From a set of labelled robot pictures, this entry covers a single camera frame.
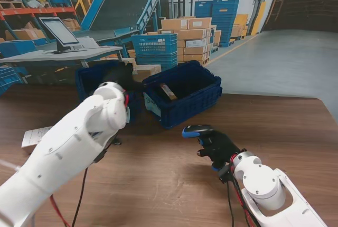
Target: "yellow floor line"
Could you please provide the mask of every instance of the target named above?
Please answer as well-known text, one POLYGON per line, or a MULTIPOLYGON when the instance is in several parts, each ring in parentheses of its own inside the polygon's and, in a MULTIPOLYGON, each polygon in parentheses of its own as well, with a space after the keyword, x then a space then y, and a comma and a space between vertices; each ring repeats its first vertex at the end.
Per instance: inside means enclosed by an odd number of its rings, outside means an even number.
POLYGON ((232 52, 233 50, 239 48, 240 46, 243 46, 245 43, 251 41, 252 39, 256 38, 257 36, 258 36, 258 34, 255 35, 255 36, 253 36, 251 39, 249 39, 249 40, 247 40, 247 41, 245 41, 245 42, 239 44, 238 46, 235 46, 233 49, 230 49, 229 51, 227 51, 227 52, 225 52, 225 53, 219 55, 219 56, 216 57, 215 59, 212 59, 210 62, 208 62, 208 63, 206 64, 206 66, 209 66, 211 63, 213 63, 213 62, 217 61, 218 59, 222 58, 223 56, 229 54, 230 52, 232 52))

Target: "red cable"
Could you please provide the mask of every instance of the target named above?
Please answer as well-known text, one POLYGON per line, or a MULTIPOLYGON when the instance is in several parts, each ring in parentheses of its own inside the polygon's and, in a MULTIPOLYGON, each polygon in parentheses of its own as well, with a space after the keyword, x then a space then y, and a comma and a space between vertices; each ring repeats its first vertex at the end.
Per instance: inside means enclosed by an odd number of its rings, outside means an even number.
POLYGON ((126 94, 126 95, 125 95, 125 106, 127 106, 128 103, 129 103, 129 95, 126 94))
POLYGON ((63 222, 67 227, 70 227, 69 223, 63 218, 63 216, 62 216, 62 214, 61 214, 61 212, 60 212, 60 210, 59 210, 59 208, 58 208, 58 206, 57 206, 57 203, 56 203, 55 200, 54 200, 53 195, 51 195, 50 200, 51 200, 51 204, 52 204, 54 210, 56 211, 56 213, 58 214, 58 216, 61 218, 62 222, 63 222))
MULTIPOLYGON (((231 171, 232 171, 232 173, 234 172, 233 165, 232 165, 232 164, 233 164, 233 159, 234 159, 236 156, 237 156, 237 154, 234 154, 234 155, 232 155, 232 157, 230 158, 230 165, 231 165, 231 171)), ((241 200, 241 198, 240 198, 240 196, 239 196, 239 194, 238 194, 237 189, 235 189, 235 192, 236 192, 236 196, 237 196, 237 199, 238 199, 239 203, 240 203, 241 206, 243 207, 244 202, 241 200)), ((252 218, 251 218, 251 216, 250 216, 248 210, 246 210, 246 209, 243 209, 243 210, 244 210, 244 212, 245 212, 245 215, 247 216, 247 219, 248 219, 249 222, 250 222, 251 227, 254 227, 255 225, 254 225, 254 223, 252 222, 252 218)))

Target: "orange shelf beam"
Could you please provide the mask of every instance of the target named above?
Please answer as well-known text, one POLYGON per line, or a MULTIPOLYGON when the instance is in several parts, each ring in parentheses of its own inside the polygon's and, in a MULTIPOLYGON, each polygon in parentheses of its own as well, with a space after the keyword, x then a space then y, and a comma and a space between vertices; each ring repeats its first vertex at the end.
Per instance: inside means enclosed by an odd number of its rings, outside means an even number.
POLYGON ((40 14, 40 13, 61 13, 75 12, 73 7, 54 7, 54 8, 17 8, 1 10, 1 16, 20 15, 20 14, 40 14))

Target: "brown table surface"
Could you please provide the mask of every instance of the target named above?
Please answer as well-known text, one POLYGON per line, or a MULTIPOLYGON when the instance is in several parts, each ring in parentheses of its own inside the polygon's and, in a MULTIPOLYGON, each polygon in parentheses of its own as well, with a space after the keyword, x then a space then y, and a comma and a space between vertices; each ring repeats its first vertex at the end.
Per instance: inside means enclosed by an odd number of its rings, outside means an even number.
MULTIPOLYGON (((0 159, 19 165, 24 132, 54 125, 78 103, 73 87, 14 85, 0 97, 0 159)), ((318 99, 224 94, 216 106, 170 130, 144 113, 123 144, 89 168, 76 226, 231 226, 227 188, 186 125, 211 124, 264 164, 284 170, 328 226, 338 226, 338 128, 318 99)), ((0 168, 0 184, 13 174, 0 168)), ((55 193, 71 222, 82 173, 55 193)), ((243 212, 231 188, 236 227, 243 212)), ((36 226, 63 226, 49 202, 36 226)))

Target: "gray concrete floor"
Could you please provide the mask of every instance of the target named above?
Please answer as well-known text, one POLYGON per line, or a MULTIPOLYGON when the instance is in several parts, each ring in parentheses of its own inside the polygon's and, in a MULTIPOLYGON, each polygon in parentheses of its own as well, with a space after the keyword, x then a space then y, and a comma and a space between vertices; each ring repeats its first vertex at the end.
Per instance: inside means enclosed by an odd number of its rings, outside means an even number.
MULTIPOLYGON (((246 40, 219 49, 211 59, 246 40)), ((207 68, 222 78, 223 93, 319 98, 338 121, 337 33, 263 32, 207 68)))

